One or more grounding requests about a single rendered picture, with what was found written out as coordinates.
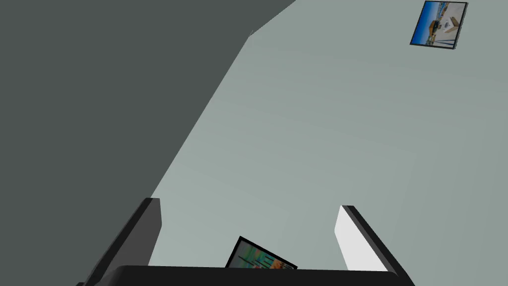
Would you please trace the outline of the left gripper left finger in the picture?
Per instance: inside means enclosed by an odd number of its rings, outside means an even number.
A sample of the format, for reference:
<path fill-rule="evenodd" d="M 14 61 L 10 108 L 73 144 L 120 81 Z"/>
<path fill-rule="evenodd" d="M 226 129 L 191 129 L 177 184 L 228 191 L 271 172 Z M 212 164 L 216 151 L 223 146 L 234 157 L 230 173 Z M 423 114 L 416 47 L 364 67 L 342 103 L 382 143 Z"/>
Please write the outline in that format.
<path fill-rule="evenodd" d="M 159 198 L 145 198 L 81 286 L 96 286 L 122 266 L 148 266 L 162 227 Z"/>

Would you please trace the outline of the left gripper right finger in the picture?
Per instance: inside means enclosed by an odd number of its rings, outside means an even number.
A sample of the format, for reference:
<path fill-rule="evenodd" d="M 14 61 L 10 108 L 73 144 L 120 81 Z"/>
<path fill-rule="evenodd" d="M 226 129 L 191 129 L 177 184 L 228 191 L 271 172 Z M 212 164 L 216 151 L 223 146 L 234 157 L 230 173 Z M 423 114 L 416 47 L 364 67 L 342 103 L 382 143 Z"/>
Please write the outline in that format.
<path fill-rule="evenodd" d="M 334 233 L 347 270 L 393 273 L 400 286 L 415 286 L 407 272 L 359 211 L 341 205 Z"/>

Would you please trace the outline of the blue framed wall picture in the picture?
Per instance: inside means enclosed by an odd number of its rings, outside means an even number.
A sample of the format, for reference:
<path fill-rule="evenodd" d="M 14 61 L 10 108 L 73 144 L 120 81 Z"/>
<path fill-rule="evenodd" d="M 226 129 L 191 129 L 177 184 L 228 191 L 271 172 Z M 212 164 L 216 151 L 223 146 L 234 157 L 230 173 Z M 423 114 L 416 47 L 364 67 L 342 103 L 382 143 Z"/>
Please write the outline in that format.
<path fill-rule="evenodd" d="M 426 0 L 410 45 L 455 49 L 467 8 L 468 2 Z"/>

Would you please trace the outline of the green orange framed wall picture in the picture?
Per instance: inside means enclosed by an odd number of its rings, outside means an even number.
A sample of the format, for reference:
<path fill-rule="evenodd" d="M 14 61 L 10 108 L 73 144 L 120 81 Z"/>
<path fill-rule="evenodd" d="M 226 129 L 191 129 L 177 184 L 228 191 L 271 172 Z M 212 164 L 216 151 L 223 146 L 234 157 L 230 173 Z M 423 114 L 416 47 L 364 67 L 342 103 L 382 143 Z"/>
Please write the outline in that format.
<path fill-rule="evenodd" d="M 298 267 L 267 249 L 239 236 L 225 268 L 295 270 Z"/>

